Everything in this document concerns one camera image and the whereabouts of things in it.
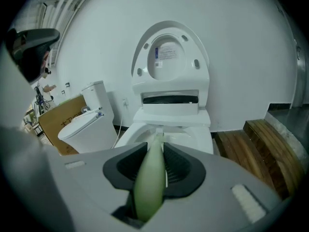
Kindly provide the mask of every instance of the wooden step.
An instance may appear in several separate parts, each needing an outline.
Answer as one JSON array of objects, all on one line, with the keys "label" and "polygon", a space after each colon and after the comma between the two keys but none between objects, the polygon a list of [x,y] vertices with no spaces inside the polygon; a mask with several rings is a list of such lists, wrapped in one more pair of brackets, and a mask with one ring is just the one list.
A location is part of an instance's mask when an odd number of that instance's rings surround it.
[{"label": "wooden step", "polygon": [[243,129],[262,157],[278,194],[283,199],[293,195],[304,177],[294,151],[263,119],[247,121]]},{"label": "wooden step", "polygon": [[243,130],[218,132],[215,141],[221,156],[236,162],[275,190],[266,164]]}]

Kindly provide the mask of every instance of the cardboard box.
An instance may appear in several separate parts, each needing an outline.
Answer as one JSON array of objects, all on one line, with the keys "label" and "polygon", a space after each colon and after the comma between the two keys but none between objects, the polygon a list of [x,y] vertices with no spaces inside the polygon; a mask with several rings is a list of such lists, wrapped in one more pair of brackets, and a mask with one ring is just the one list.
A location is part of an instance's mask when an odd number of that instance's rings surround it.
[{"label": "cardboard box", "polygon": [[58,133],[71,123],[73,118],[82,114],[81,109],[84,106],[86,106],[86,102],[81,95],[62,103],[39,117],[39,123],[45,135],[61,155],[78,154],[72,146],[58,139]]}]

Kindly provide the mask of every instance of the white toilet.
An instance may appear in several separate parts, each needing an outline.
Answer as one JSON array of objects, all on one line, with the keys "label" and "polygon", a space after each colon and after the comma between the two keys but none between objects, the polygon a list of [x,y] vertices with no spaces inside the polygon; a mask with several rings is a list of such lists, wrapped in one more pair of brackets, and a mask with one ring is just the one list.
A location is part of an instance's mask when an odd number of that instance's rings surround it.
[{"label": "white toilet", "polygon": [[141,108],[116,147],[150,146],[156,127],[166,142],[213,154],[205,109],[209,59],[200,39],[174,21],[153,25],[142,36],[132,63],[132,86]]},{"label": "white toilet", "polygon": [[112,124],[114,113],[103,81],[89,83],[82,94],[90,111],[74,118],[59,132],[58,138],[79,153],[111,148],[117,133]]}]

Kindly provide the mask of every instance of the curved white wall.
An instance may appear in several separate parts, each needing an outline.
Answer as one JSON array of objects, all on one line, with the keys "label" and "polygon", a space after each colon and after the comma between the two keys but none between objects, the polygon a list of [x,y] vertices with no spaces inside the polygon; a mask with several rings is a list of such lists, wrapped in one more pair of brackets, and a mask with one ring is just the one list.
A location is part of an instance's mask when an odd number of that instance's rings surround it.
[{"label": "curved white wall", "polygon": [[[154,23],[175,20],[191,28],[210,58],[207,110],[211,131],[241,129],[263,118],[270,102],[291,102],[295,45],[274,0],[90,0],[71,24],[57,69],[66,93],[104,81],[114,124],[130,126],[137,111],[131,64],[137,43]],[[129,110],[122,113],[122,98]]]}]

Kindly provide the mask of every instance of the toilet seat lid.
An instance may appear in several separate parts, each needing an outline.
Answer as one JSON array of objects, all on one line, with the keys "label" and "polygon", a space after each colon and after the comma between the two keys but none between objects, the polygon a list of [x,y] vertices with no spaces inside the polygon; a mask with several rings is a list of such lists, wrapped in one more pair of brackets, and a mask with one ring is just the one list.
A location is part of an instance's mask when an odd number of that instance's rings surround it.
[{"label": "toilet seat lid", "polygon": [[98,118],[98,113],[90,113],[76,117],[70,124],[65,126],[58,134],[59,139],[67,139],[80,132]]}]

